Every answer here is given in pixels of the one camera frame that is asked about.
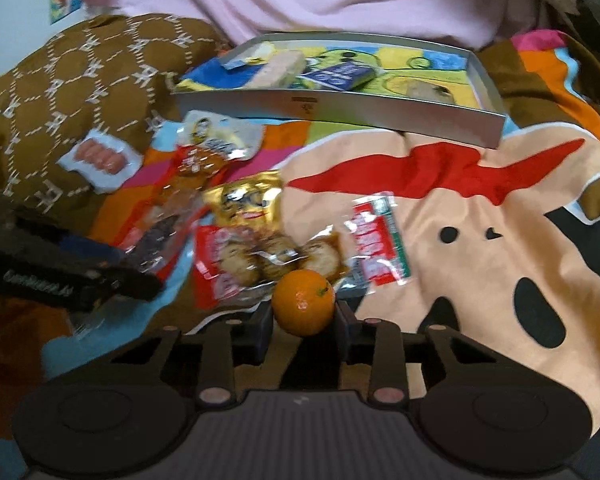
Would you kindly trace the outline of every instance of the cartoon blanket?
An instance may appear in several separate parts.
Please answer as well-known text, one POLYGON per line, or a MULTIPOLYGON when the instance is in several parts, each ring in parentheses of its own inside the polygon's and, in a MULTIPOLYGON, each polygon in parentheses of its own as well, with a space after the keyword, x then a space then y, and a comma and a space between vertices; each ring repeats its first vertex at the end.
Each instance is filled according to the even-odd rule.
MULTIPOLYGON (((378 288, 356 315, 383 317, 409 332, 434 322, 454 326, 572 388, 594 419, 592 439, 573 466, 600 479, 600 65, 554 31, 514 38, 480 58, 510 115, 499 150, 346 124, 264 121, 261 152, 226 179, 280 168, 283 221, 298 242, 342 222, 352 199, 394 193, 413 279, 378 288)), ((155 192, 176 128, 164 122, 157 129, 141 173, 102 203, 91 237, 112 242, 135 204, 155 192)), ((195 307, 193 255, 189 244, 159 298, 117 304, 81 339, 63 333, 42 308, 27 325, 37 327, 36 337, 24 335, 17 350, 1 347, 11 359, 3 362, 40 355, 49 378, 145 330, 199 326, 218 313, 195 307)), ((262 367, 237 370, 238 389, 276 387, 302 360, 298 345, 276 333, 262 367)), ((0 378, 14 369, 1 366, 0 378)), ((353 368, 342 367, 342 383, 364 390, 353 368)), ((421 396, 422 379, 409 372, 411 395, 421 396)), ((33 382, 0 381, 0 478, 22 471, 8 415, 33 382)))

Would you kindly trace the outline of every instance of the white wall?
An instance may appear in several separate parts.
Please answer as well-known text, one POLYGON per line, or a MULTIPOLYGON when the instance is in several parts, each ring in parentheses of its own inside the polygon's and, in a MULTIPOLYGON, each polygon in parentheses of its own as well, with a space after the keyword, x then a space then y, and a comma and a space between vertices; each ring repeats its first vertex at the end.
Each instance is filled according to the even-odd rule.
POLYGON ((49 0, 0 0, 0 74, 84 19, 85 10, 79 9, 50 25, 49 0))

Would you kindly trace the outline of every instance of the cartoon dog face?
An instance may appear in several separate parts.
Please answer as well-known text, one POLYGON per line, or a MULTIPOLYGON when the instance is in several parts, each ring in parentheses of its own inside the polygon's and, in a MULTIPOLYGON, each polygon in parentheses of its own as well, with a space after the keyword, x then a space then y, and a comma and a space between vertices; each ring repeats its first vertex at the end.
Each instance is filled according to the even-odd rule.
POLYGON ((374 67, 380 66, 378 58, 373 54, 367 54, 366 52, 359 52, 357 50, 346 50, 344 48, 327 50, 318 56, 310 58, 309 66, 312 70, 317 70, 319 68, 327 68, 328 66, 337 65, 338 63, 347 61, 355 61, 374 67))
POLYGON ((464 334, 576 391, 597 430, 600 277, 545 216, 600 176, 600 142, 591 134, 546 124, 482 150, 386 130, 347 132, 281 171, 285 230, 300 243, 342 224, 353 199, 394 194, 413 279, 378 287, 360 319, 416 332, 444 299, 464 334))

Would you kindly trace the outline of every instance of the blue package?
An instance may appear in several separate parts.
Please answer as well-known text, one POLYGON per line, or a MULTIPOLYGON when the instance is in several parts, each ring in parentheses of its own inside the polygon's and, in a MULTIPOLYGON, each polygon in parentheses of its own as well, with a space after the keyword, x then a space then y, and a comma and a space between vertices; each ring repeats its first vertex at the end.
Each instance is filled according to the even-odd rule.
POLYGON ((298 77, 325 88, 347 91, 371 81, 376 77, 376 71, 369 65, 346 61, 298 77))
POLYGON ((244 65, 227 70, 217 57, 214 57, 189 70, 182 79, 189 79, 211 88, 229 90, 247 84, 264 65, 244 65))

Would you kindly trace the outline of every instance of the orange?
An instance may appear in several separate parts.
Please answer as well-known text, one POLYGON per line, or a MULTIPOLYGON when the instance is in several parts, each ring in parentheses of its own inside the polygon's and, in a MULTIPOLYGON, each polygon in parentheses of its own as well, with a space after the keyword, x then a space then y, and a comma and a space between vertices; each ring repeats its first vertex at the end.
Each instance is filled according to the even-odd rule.
POLYGON ((298 269, 276 284, 271 307, 280 328, 307 337, 321 332, 333 318, 335 293, 331 284, 314 270, 298 269))

